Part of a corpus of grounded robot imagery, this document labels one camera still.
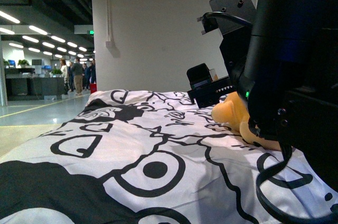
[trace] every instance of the shiny floor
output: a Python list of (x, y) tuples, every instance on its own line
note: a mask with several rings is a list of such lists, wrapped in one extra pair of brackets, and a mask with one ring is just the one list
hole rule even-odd
[(60, 100), (9, 101), (8, 106), (0, 106), (0, 156), (76, 117), (90, 95), (89, 91), (82, 93), (75, 96), (70, 92)]

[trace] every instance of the black cable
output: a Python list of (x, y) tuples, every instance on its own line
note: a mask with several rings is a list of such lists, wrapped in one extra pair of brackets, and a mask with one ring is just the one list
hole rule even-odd
[(240, 25), (243, 25), (245, 27), (249, 27), (252, 28), (253, 24), (247, 20), (244, 20), (240, 17), (228, 14), (228, 13), (224, 13), (224, 12), (209, 12), (209, 13), (205, 13), (202, 18), (222, 18), (222, 19), (226, 19), (235, 23), (238, 23)]
[(281, 142), (279, 144), (280, 144), (280, 148), (281, 148), (281, 152), (283, 154), (284, 160), (262, 171), (257, 176), (257, 179), (256, 179), (256, 195), (261, 205), (271, 216), (281, 221), (282, 223), (287, 223), (287, 224), (323, 224), (323, 223), (337, 224), (338, 223), (338, 212), (337, 211), (332, 212), (326, 216), (319, 217), (319, 218), (302, 219), (302, 218), (298, 218), (295, 216), (291, 216), (279, 210), (263, 195), (260, 189), (260, 186), (262, 185), (262, 183), (264, 183), (266, 180), (268, 180), (269, 178), (272, 178), (274, 175), (282, 171), (286, 167), (292, 155), (291, 146), (282, 144)]

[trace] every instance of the person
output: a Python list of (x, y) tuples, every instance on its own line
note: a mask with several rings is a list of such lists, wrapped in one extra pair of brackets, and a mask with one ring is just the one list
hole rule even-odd
[(72, 66), (73, 66), (73, 62), (69, 62), (69, 67), (68, 67), (68, 77), (69, 77), (69, 88), (70, 91), (69, 92), (73, 92), (74, 91), (74, 75), (72, 72)]
[(87, 84), (86, 74), (85, 74), (86, 68), (87, 68), (87, 64), (83, 63), (82, 64), (82, 90), (86, 90), (86, 84)]
[(64, 94), (68, 95), (68, 69), (67, 69), (67, 64), (65, 63), (65, 59), (60, 59), (60, 64), (61, 64), (61, 72), (62, 72), (62, 76), (63, 76), (63, 80), (64, 80)]
[(95, 59), (93, 59), (90, 68), (90, 83), (96, 83), (96, 69), (95, 69)]
[(82, 95), (82, 65), (80, 64), (80, 58), (75, 59), (75, 63), (72, 66), (71, 71), (74, 74), (74, 84), (76, 90), (76, 96)]
[(83, 85), (83, 88), (86, 87), (86, 90), (89, 89), (89, 85), (90, 85), (90, 68), (87, 66), (86, 63), (84, 63), (83, 68), (84, 68), (84, 78), (86, 80), (86, 83)]

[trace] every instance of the orange toy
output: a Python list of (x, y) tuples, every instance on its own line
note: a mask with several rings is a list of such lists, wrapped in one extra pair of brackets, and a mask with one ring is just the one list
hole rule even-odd
[(268, 141), (253, 134), (248, 125), (249, 113), (239, 98), (237, 92), (228, 94), (223, 103), (217, 104), (211, 111), (211, 116), (216, 123), (228, 123), (230, 127), (238, 131), (245, 142), (252, 145), (261, 145), (265, 149), (278, 150), (277, 141)]

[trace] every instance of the cartoon print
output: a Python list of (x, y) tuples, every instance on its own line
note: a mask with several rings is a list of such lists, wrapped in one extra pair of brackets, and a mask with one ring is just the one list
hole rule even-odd
[[(74, 223), (278, 223), (257, 202), (252, 176), (276, 158), (239, 141), (240, 135), (212, 121), (210, 111), (181, 92), (92, 95), (75, 119), (1, 160), (0, 223), (36, 208)], [(42, 141), (36, 153), (25, 152)], [(287, 172), (294, 178), (272, 179), (275, 188), (316, 182), (294, 167)], [(322, 201), (329, 211), (338, 206), (332, 192)]]

